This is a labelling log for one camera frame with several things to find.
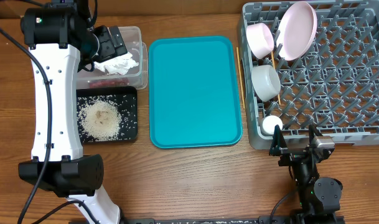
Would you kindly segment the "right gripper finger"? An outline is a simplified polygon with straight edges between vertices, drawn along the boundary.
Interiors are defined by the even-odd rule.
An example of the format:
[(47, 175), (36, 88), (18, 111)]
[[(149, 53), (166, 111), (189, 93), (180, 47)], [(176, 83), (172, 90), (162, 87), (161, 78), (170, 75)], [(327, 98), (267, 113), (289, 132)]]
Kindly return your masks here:
[(322, 134), (316, 128), (314, 124), (309, 125), (309, 144), (310, 145), (319, 145), (320, 137)]
[(277, 124), (274, 127), (273, 141), (269, 149), (270, 156), (280, 156), (283, 150), (287, 150), (287, 144), (282, 134), (280, 126)]

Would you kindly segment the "white napkin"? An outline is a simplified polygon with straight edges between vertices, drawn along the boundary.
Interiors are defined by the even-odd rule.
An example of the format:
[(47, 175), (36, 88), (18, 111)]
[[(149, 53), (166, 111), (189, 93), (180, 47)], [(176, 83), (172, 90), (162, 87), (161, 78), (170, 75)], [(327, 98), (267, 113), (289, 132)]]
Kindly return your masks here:
[(115, 73), (125, 75), (128, 73), (129, 69), (137, 67), (139, 63), (136, 62), (133, 59), (133, 55), (128, 52), (124, 55), (120, 55), (118, 57), (109, 59), (105, 62), (95, 62), (94, 65), (97, 70), (100, 70), (106, 75), (111, 75)]

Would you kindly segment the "small white cup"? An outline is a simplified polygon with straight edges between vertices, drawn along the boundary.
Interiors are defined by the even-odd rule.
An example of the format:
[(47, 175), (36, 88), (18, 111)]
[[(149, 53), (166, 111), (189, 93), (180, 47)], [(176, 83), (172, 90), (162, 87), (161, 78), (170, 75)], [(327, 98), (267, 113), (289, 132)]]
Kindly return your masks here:
[(283, 128), (283, 122), (278, 116), (266, 116), (261, 120), (261, 132), (264, 135), (271, 136), (274, 134), (276, 125), (278, 125), (280, 129)]

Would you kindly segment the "red snack wrapper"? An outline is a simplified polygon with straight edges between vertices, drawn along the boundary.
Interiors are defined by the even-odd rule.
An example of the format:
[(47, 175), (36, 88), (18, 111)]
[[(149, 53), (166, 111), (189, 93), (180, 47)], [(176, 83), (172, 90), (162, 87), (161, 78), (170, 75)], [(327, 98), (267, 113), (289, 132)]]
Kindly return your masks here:
[(89, 88), (110, 88), (115, 86), (130, 86), (128, 78), (102, 79), (88, 83)]

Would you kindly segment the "grey bowl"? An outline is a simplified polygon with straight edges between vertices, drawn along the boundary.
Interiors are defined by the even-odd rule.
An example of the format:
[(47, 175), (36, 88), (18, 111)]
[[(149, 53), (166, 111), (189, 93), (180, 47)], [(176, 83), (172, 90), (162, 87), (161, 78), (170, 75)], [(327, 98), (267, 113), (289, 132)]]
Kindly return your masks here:
[(279, 76), (271, 65), (253, 67), (251, 82), (257, 97), (264, 102), (278, 96), (281, 90)]

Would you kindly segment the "wooden chopstick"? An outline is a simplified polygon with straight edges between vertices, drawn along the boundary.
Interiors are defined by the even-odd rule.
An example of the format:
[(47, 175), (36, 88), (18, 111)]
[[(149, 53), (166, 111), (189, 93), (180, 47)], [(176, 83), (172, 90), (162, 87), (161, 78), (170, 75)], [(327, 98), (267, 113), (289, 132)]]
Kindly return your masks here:
[(239, 76), (241, 102), (242, 102), (243, 109), (246, 110), (245, 93), (244, 93), (244, 90), (243, 90), (243, 75), (242, 75), (242, 72), (241, 72), (240, 51), (239, 51), (238, 47), (236, 47), (236, 63), (237, 63), (237, 66), (238, 66), (238, 76)]
[(281, 106), (281, 98), (280, 98), (281, 83), (280, 83), (280, 79), (279, 79), (278, 71), (277, 71), (277, 69), (276, 69), (276, 63), (275, 63), (274, 51), (273, 51), (273, 50), (271, 51), (271, 61), (272, 61), (272, 64), (273, 64), (274, 71), (276, 72), (276, 74), (277, 74), (277, 76), (278, 76), (278, 81), (279, 81), (279, 91), (278, 91), (277, 99), (278, 99), (278, 104), (279, 104), (279, 106)]

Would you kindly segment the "white bowl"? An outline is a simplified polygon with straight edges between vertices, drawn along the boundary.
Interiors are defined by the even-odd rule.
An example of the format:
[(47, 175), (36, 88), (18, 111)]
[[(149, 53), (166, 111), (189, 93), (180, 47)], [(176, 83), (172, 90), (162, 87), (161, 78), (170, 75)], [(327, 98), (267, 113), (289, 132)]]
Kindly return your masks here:
[(246, 28), (246, 38), (253, 55), (264, 58), (274, 49), (274, 39), (269, 27), (264, 23), (257, 23)]

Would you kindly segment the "large white plate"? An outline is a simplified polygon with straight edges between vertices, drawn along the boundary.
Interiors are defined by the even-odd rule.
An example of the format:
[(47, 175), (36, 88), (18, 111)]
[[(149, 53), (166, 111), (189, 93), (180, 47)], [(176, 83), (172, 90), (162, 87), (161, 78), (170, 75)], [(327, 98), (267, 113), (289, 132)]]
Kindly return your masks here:
[(305, 1), (294, 3), (284, 13), (278, 27), (276, 45), (282, 45), (279, 56), (286, 61), (295, 60), (310, 48), (317, 30), (314, 8)]

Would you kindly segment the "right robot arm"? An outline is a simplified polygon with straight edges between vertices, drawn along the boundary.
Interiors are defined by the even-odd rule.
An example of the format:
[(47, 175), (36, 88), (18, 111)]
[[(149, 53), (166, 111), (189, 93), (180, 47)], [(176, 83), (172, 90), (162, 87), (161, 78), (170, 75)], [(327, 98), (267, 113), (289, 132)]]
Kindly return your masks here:
[(289, 167), (289, 173), (296, 183), (296, 189), (285, 195), (273, 208), (269, 216), (272, 223), (274, 214), (287, 198), (298, 194), (300, 209), (295, 209), (286, 220), (288, 223), (343, 223), (336, 217), (340, 210), (342, 183), (330, 177), (321, 177), (317, 164), (328, 159), (335, 149), (330, 136), (324, 136), (314, 125), (309, 125), (309, 144), (304, 149), (287, 147), (281, 128), (274, 127), (273, 142), (269, 155), (278, 156), (279, 166)]

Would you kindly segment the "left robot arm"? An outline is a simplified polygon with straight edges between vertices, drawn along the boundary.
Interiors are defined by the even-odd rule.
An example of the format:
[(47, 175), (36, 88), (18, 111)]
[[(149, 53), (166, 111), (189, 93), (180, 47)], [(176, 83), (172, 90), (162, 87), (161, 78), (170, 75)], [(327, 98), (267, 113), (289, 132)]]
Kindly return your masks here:
[(96, 27), (87, 1), (52, 1), (21, 19), (35, 81), (35, 137), (19, 177), (75, 204), (89, 223), (122, 223), (103, 186), (103, 159), (87, 156), (78, 135), (77, 73), (127, 52), (117, 28)]

